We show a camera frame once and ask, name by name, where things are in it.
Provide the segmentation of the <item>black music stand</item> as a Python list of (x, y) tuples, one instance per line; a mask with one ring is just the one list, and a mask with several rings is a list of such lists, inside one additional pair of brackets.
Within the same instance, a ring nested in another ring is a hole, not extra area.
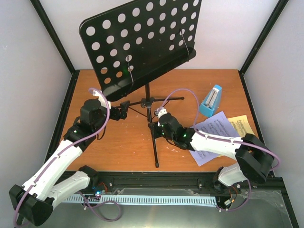
[[(79, 35), (108, 101), (145, 88), (195, 57), (200, 6), (199, 0), (134, 0), (80, 24)], [(138, 104), (152, 123), (157, 98), (145, 98)]]

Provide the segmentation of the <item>blue metronome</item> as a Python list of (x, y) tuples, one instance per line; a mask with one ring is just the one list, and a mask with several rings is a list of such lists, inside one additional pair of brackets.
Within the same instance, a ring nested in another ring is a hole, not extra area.
[(219, 85), (214, 85), (213, 88), (208, 93), (208, 95), (200, 104), (199, 112), (206, 117), (213, 116), (219, 108), (221, 96), (222, 96), (222, 87)]

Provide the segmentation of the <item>white sheet music page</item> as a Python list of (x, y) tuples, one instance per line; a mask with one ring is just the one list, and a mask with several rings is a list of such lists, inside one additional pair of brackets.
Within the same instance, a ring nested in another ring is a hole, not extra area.
[[(201, 123), (196, 124), (196, 128), (200, 131), (219, 136), (240, 136), (230, 124), (223, 111), (215, 114)], [(208, 151), (190, 151), (190, 153), (198, 166), (202, 166), (214, 158), (219, 157), (219, 154)]]

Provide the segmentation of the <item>yellow sheet music page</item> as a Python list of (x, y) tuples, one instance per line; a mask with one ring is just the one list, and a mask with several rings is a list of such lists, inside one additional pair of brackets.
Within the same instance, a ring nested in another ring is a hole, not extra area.
[(228, 118), (228, 121), (237, 131), (240, 137), (245, 137), (247, 133), (254, 134), (246, 115)]

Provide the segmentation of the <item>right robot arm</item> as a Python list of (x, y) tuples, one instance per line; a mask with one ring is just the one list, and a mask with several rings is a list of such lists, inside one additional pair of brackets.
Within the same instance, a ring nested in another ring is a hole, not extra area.
[(149, 128), (155, 137), (162, 137), (180, 149), (212, 152), (235, 160), (235, 164), (220, 167), (214, 175), (212, 185), (217, 192), (243, 181), (264, 184), (275, 160), (269, 149), (250, 133), (244, 137), (209, 134), (183, 127), (170, 113), (160, 114)]

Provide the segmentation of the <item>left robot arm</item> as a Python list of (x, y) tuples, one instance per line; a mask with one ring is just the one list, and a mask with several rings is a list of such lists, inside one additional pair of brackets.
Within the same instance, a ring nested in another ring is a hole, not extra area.
[(71, 177), (58, 183), (67, 167), (98, 138), (108, 120), (119, 120), (120, 110), (103, 98), (84, 102), (77, 117), (56, 151), (22, 186), (14, 185), (9, 197), (14, 208), (14, 225), (22, 216), (35, 226), (46, 222), (53, 210), (78, 191), (98, 188), (97, 171), (88, 166), (79, 168)]

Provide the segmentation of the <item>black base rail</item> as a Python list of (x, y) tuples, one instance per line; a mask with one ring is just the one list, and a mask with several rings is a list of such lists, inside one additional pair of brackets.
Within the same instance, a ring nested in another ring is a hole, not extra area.
[(114, 189), (186, 189), (195, 193), (223, 195), (228, 189), (214, 186), (213, 172), (106, 172), (97, 173), (98, 182)]

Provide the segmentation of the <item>black cage frame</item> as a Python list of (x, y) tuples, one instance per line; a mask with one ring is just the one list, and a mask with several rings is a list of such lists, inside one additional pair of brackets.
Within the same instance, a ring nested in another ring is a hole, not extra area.
[[(62, 104), (61, 107), (61, 111), (59, 114), (59, 118), (57, 120), (56, 126), (55, 126), (55, 130), (50, 142), (50, 146), (48, 148), (47, 154), (46, 154), (46, 158), (45, 158), (45, 162), (47, 161), (48, 158), (51, 157), (51, 154), (53, 154), (53, 152), (55, 152), (55, 146), (59, 145), (59, 133), (62, 133), (63, 131), (63, 120), (66, 120), (67, 117), (67, 112), (68, 109), (70, 108), (70, 104), (72, 101), (72, 95), (74, 94), (74, 90), (75, 90), (75, 86), (76, 86), (76, 82), (80, 73), (80, 70), (76, 70), (64, 48), (64, 46), (62, 45), (59, 36), (57, 35), (47, 13), (45, 12), (45, 9), (43, 8), (40, 0), (30, 0), (30, 2), (32, 3), (35, 11), (37, 12), (40, 20), (42, 21), (44, 27), (46, 28), (47, 32), (49, 33), (53, 43), (55, 44), (57, 50), (59, 51), (64, 63), (66, 64), (68, 70), (70, 71), (72, 77), (67, 89), (67, 93), (65, 95), (65, 99), (64, 102)], [(239, 76), (240, 76), (240, 81), (242, 83), (243, 86), (243, 90), (244, 93), (246, 95), (246, 99), (247, 99), (247, 103), (249, 105), (249, 109), (251, 111), (251, 115), (255, 124), (255, 127), (257, 129), (257, 134), (260, 137), (260, 140), (264, 143), (264, 139), (261, 133), (261, 129), (260, 126), (258, 124), (258, 120), (256, 117), (256, 113), (255, 110), (253, 108), (253, 104), (249, 95), (249, 91), (247, 89), (247, 85), (245, 83), (245, 79), (244, 79), (244, 75), (246, 73), (246, 71), (248, 70), (249, 66), (251, 65), (252, 61), (254, 60), (254, 58), (256, 57), (259, 49), (262, 47), (265, 39), (267, 38), (268, 34), (270, 33), (271, 29), (273, 28), (273, 26), (275, 25), (276, 21), (278, 20), (279, 16), (281, 15), (282, 11), (284, 10), (285, 6), (287, 5), (288, 0), (279, 0), (276, 4), (276, 6), (274, 7), (271, 15), (269, 16), (269, 19), (267, 20), (266, 24), (264, 25), (261, 33), (259, 34), (257, 40), (255, 41), (253, 47), (251, 48), (243, 66), (241, 67), (241, 70), (238, 71)], [(148, 99), (148, 102), (150, 102), (151, 98), (150, 97), (150, 85), (149, 83), (144, 84), (145, 86), (145, 92), (146, 92), (146, 98)], [(154, 160), (155, 160), (155, 166), (156, 168), (159, 168), (159, 162), (158, 162), (158, 155), (157, 155), (157, 148), (156, 148), (156, 142), (155, 142), (155, 137), (152, 136), (152, 143), (153, 143), (153, 152), (154, 152)], [(284, 203), (287, 206), (287, 212), (288, 212), (288, 216), (291, 220), (292, 225), (296, 225), (297, 228), (299, 228), (298, 226), (298, 222), (296, 220), (295, 217), (295, 213), (294, 210), (292, 208), (290, 199), (288, 194), (286, 193), (286, 196), (283, 197), (284, 198)], [(18, 214), (18, 217), (16, 217), (13, 221), (14, 227), (15, 228), (19, 228), (21, 227), (21, 225), (27, 226), (29, 225), (28, 223), (24, 223), (22, 224), (24, 220), (24, 217), (20, 214)]]

